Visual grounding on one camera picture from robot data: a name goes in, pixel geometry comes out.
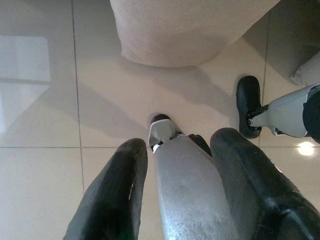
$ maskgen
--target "silver prosthetic leg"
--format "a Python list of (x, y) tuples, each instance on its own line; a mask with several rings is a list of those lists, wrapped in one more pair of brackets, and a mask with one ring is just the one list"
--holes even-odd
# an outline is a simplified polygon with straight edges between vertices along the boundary
[(239, 131), (246, 138), (256, 138), (262, 127), (269, 127), (275, 136), (312, 137), (320, 143), (320, 82), (261, 106), (258, 80), (245, 76), (237, 85), (236, 104)]
[(236, 240), (236, 229), (210, 149), (185, 136), (168, 116), (153, 118), (153, 149), (163, 235), (166, 240)]

